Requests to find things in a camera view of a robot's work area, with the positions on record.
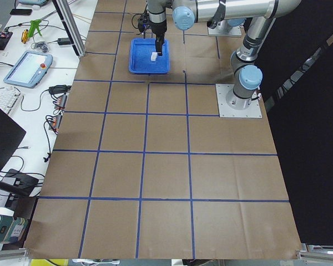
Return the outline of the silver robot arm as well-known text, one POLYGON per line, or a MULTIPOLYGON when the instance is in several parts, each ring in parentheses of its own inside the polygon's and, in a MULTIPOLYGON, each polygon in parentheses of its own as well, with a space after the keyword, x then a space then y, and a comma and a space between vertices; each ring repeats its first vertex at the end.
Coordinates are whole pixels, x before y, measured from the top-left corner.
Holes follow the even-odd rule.
POLYGON ((152 32, 155 34, 155 50, 158 56, 162 56, 165 33, 167 32, 166 8, 174 10, 178 1, 148 0, 147 10, 152 32))
POLYGON ((224 37, 226 29, 239 26, 246 19, 250 25, 240 45, 230 54, 235 84, 226 95, 234 110, 245 110, 254 100, 263 74, 254 65, 258 52, 275 19, 291 13, 300 1, 172 1, 173 22, 180 30, 205 22, 211 37, 224 37))

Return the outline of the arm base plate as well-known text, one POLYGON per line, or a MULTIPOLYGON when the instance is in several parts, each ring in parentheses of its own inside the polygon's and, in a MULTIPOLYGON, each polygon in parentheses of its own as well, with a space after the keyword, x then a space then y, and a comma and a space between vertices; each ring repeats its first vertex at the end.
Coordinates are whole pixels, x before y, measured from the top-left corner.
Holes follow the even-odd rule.
POLYGON ((259 94, 254 91, 249 99, 238 98, 234 84, 215 84, 220 118, 261 119, 259 94))
POLYGON ((214 29, 208 28, 209 36, 240 38, 242 32, 240 26, 232 27, 228 24, 219 23, 214 29))

